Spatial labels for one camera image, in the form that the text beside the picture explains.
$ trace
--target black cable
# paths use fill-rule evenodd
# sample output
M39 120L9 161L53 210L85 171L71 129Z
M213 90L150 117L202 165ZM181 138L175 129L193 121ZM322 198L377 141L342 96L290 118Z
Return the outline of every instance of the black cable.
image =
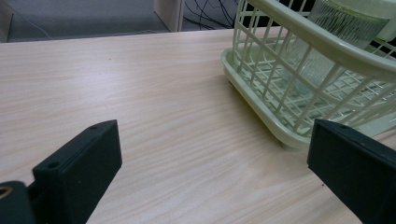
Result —
M204 7L202 8L201 14L199 15L199 23L200 23L200 24L201 24L202 14L204 13L204 10L205 10L205 7L206 7L206 4L207 4L208 1L209 1L209 0L206 0L206 2L204 3Z
M210 1L209 1L209 5L210 5L211 7L213 7L213 8L219 8L219 7L221 7L221 6L214 7L214 6L210 3Z
M13 13L17 14L18 16L20 16L22 19L24 19L25 21L29 22L29 24L31 24L32 26L34 26L36 29L38 29L39 31L41 31L44 35L47 36L48 39L52 39L52 37L47 33L46 30L44 30L43 28L41 28L40 26L36 25L34 22L28 20L26 17L24 17L19 11L15 10L9 3L0 0L4 5L6 5L6 7L9 7Z
M186 5L186 8L187 8L190 12L192 12L192 13L193 13L194 15L196 15L196 16L200 16L200 14L198 14L198 13L196 13L196 12L194 12L194 11L191 10L191 8L190 8L189 5L187 4L187 2L184 2L184 4ZM210 18L210 17L207 17L207 15L206 15L206 17L203 16L202 18L205 19L205 20L214 22L215 24L220 25L220 26L222 26L222 27L224 27L224 28L226 28L226 29L232 28L231 26L226 25L226 24L224 24L224 23L222 23L222 22L220 22L220 21L216 21L216 20L214 20L214 19L212 19L212 18Z
M222 12L223 12L223 14L224 14L225 19L226 19L227 22L230 24L230 26L232 26L233 18L230 16L230 14L228 13L227 8L223 5L223 3L222 3L220 0L219 0L219 3L220 3L221 10L222 10Z
M189 21L189 22L191 22L192 24L194 24L194 25L201 25L202 27L204 27L204 28L206 28L207 30L215 30L215 28L213 28L213 27L211 27L211 26L208 26L208 25L205 25L205 24L202 24L202 23L200 23L200 22L198 22L198 21L193 21L193 20L191 20L191 19L189 19L189 18L187 18L187 17L183 17L186 21Z

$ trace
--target plastic basket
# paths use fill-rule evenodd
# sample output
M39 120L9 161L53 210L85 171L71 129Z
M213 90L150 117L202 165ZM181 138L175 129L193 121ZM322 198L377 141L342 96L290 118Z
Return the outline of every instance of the plastic basket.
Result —
M316 26L304 16L305 1L295 8L275 0L240 0L233 47L221 55L228 79L247 100L283 148L309 147L315 119L328 119L375 136L396 125L396 48L376 40L358 49ZM267 18L266 27L259 27ZM300 65L285 60L288 44L299 38L345 73L335 81L332 69L320 86L299 74ZM293 78L281 77L288 69ZM303 83L309 93L295 90Z

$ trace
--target wooden table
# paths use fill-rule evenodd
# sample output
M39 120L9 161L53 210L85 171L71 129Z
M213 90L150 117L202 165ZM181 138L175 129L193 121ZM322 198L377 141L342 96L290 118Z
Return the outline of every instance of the wooden table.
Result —
M232 35L0 45L0 182L30 184L50 153L117 119L123 166L89 223L360 223L224 76Z

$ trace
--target basket grid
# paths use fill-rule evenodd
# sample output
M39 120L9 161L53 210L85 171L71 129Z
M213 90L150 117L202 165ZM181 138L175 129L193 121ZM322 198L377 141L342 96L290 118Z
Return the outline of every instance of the basket grid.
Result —
M315 119L339 121L359 129L358 126L364 122L377 119L384 113L396 112L396 106L393 106L396 95L394 83L346 70L329 86L320 88L310 84L300 75L300 70L308 55L317 52L308 47L299 63L288 63L285 59L286 48L298 36L286 27L275 27L277 22L272 18L265 29L258 27L266 14L258 8L247 11L247 1L241 2L244 5L235 23L233 67L285 127L303 137L310 137ZM244 25L245 20L249 21L248 26ZM272 29L276 29L276 37L269 37ZM391 54L395 48L388 43L379 42L371 52L394 60ZM333 70L339 67L334 63ZM286 69L294 74L290 80L282 77ZM329 80L331 76L335 77L335 72L329 74ZM294 88L295 83L303 83L309 92L298 92Z

